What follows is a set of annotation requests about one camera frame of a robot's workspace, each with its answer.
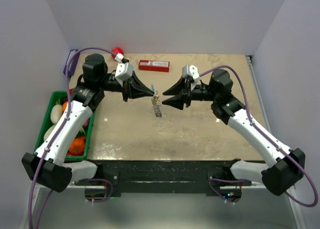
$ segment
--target red cardboard box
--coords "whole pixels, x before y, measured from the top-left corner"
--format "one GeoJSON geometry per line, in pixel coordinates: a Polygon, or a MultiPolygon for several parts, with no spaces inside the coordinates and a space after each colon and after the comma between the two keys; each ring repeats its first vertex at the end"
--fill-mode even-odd
{"type": "Polygon", "coordinates": [[[155,72],[169,72],[170,62],[161,60],[140,60],[138,65],[140,70],[155,71],[155,72]]]}

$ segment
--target wooden table surface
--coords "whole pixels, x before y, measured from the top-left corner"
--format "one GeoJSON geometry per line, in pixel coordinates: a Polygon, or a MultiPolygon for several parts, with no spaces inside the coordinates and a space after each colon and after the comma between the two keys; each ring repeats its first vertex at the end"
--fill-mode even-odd
{"type": "MultiPolygon", "coordinates": [[[[82,74],[88,54],[81,54],[70,88],[82,74]]],[[[109,54],[103,54],[109,72],[117,67],[109,54]]],[[[169,98],[162,92],[175,84],[182,67],[191,64],[199,74],[218,65],[229,65],[239,74],[251,114],[264,125],[262,111],[246,57],[242,54],[126,54],[138,78],[149,88],[153,84],[160,101],[169,98]],[[143,71],[139,60],[169,61],[170,72],[143,71]]],[[[210,74],[202,78],[208,83],[210,74]]],[[[235,76],[232,93],[242,102],[243,95],[235,76]]],[[[156,117],[151,97],[122,101],[122,94],[105,92],[95,112],[88,159],[92,160],[261,160],[262,157],[236,131],[218,120],[211,110],[211,102],[193,101],[189,108],[178,110],[160,107],[162,117],[156,117]]]]}

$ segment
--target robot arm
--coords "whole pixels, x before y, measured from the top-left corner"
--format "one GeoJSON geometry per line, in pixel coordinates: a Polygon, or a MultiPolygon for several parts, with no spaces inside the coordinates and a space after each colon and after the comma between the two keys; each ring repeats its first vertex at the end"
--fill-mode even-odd
{"type": "Polygon", "coordinates": [[[64,163],[68,149],[81,129],[104,98],[104,91],[122,93],[128,99],[152,97],[154,92],[146,87],[136,76],[133,66],[126,59],[119,63],[115,75],[108,73],[108,66],[100,54],[87,56],[82,66],[83,75],[78,78],[77,86],[71,95],[70,115],[51,147],[48,143],[57,133],[67,116],[67,109],[46,141],[34,154],[26,153],[22,164],[32,180],[40,158],[47,151],[37,177],[37,183],[56,192],[62,192],[70,182],[93,178],[97,166],[89,161],[64,163]]]}
{"type": "MultiPolygon", "coordinates": [[[[191,101],[212,102],[211,109],[214,115],[240,133],[265,161],[265,163],[252,163],[234,160],[229,171],[235,179],[263,183],[270,192],[279,196],[303,177],[297,166],[262,136],[250,122],[245,105],[231,93],[233,81],[226,70],[214,70],[209,84],[202,82],[197,84],[195,80],[197,77],[194,75],[199,75],[194,65],[183,67],[180,80],[163,93],[173,97],[162,101],[162,104],[183,110],[184,104],[189,107],[191,101]]],[[[270,134],[252,115],[250,116],[261,132],[276,142],[304,168],[305,154],[299,148],[290,149],[270,134]]]]}

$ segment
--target red object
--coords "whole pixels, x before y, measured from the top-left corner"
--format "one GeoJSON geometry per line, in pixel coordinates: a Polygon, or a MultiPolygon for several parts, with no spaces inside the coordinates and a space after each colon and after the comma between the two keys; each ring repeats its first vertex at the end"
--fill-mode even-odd
{"type": "Polygon", "coordinates": [[[114,47],[114,48],[112,48],[111,51],[112,51],[113,53],[115,53],[115,54],[121,53],[122,55],[125,55],[124,50],[122,50],[121,47],[114,47]]]}
{"type": "Polygon", "coordinates": [[[161,60],[140,60],[139,69],[144,71],[169,72],[170,62],[161,60]]]}

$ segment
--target green plastic crate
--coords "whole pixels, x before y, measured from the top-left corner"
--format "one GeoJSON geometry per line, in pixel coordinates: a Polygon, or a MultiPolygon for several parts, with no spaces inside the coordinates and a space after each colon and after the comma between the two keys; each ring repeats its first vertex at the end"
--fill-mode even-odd
{"type": "MultiPolygon", "coordinates": [[[[67,96],[67,92],[66,91],[55,91],[55,92],[52,93],[48,108],[46,110],[46,113],[45,113],[45,116],[44,116],[44,119],[43,119],[41,130],[40,130],[40,133],[39,133],[39,136],[38,136],[38,140],[36,141],[36,145],[35,145],[34,151],[38,147],[40,147],[42,143],[44,143],[44,135],[45,135],[46,131],[53,125],[53,123],[50,120],[50,115],[51,115],[52,108],[56,104],[56,101],[61,99],[61,98],[66,97],[66,96],[67,96]]],[[[68,160],[68,161],[72,161],[72,160],[82,161],[82,160],[85,160],[87,158],[94,119],[95,119],[95,113],[93,113],[91,115],[91,117],[90,117],[90,122],[89,122],[88,128],[84,129],[85,134],[86,134],[86,140],[85,140],[85,148],[84,148],[83,155],[67,155],[67,156],[65,156],[66,160],[68,160]]]]}

